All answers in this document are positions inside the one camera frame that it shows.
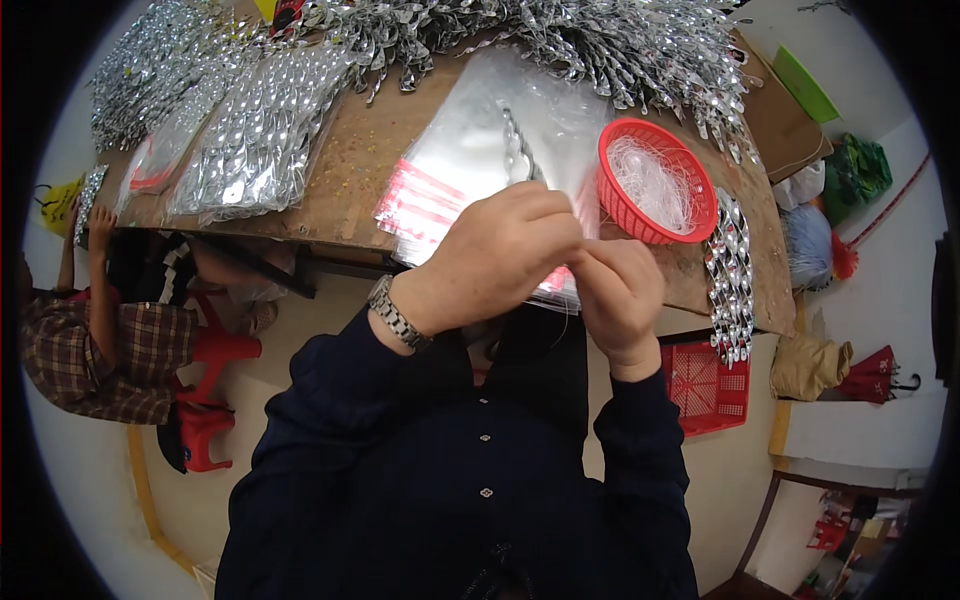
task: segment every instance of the plaid shirt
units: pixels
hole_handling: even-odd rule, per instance
[[[36,291],[21,326],[24,368],[36,388],[65,411],[124,423],[166,422],[177,369],[188,365],[197,313],[141,302],[116,308],[117,365],[111,371],[90,335],[86,301]]]

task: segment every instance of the metal watch band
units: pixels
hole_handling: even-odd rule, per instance
[[[392,275],[384,275],[376,282],[368,297],[370,308],[380,315],[383,322],[400,338],[405,346],[412,348],[414,352],[422,350],[432,340],[407,323],[394,303],[390,301],[390,287],[393,283],[394,276]]]

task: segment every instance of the red plastic basket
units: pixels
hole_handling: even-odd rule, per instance
[[[640,145],[664,152],[665,165],[682,172],[693,195],[693,220],[696,227],[687,235],[678,235],[654,223],[630,201],[616,182],[607,161],[607,147],[629,135]],[[700,160],[682,141],[653,123],[641,119],[617,119],[600,134],[600,168],[597,169],[597,196],[613,220],[635,239],[647,244],[703,242],[717,225],[717,196]]]
[[[728,369],[706,342],[667,346],[660,357],[667,394],[680,407],[680,426],[688,438],[747,422],[750,363]]]

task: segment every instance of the sandal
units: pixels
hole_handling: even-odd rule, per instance
[[[254,338],[276,321],[276,302],[255,302],[240,325],[241,333]]]

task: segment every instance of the red tassel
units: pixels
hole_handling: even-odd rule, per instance
[[[860,256],[844,244],[833,231],[830,236],[830,246],[833,249],[833,276],[837,279],[849,279],[860,264]]]

